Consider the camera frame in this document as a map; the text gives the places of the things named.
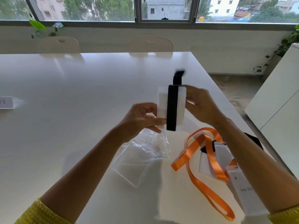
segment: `right hand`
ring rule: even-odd
[[[226,116],[217,107],[208,90],[189,85],[185,87],[187,88],[185,107],[195,118],[211,126],[215,126],[226,119]]]

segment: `building window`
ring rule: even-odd
[[[61,14],[62,14],[63,19],[66,19],[66,18],[67,18],[67,17],[66,17],[66,13],[65,13],[65,11],[61,11]]]
[[[49,11],[44,11],[44,13],[45,13],[45,16],[48,16],[48,17],[50,17],[50,16],[51,16],[51,14],[50,14],[50,12],[49,12]]]

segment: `chair backrest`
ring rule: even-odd
[[[129,41],[130,52],[173,52],[173,42],[161,36],[140,36]]]
[[[77,40],[66,36],[40,39],[37,48],[39,53],[80,53],[80,46]]]

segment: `white table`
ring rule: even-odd
[[[0,217],[13,223],[62,177],[114,125],[133,103],[157,100],[159,86],[172,83],[185,69],[184,84],[207,88],[219,108],[241,130],[253,134],[190,52],[75,55],[0,55],[0,96],[24,101],[0,111]],[[184,149],[186,137],[207,126],[185,113],[184,132],[168,132],[172,159],[155,162],[138,189],[112,169],[105,173],[79,223],[229,223],[192,184],[185,167],[170,164]],[[267,223],[245,218],[228,187],[194,174],[234,210],[234,223]]]

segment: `yellow knit cuff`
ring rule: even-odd
[[[37,199],[15,222],[15,224],[71,224],[51,211]]]
[[[299,224],[299,206],[268,215],[273,224]]]

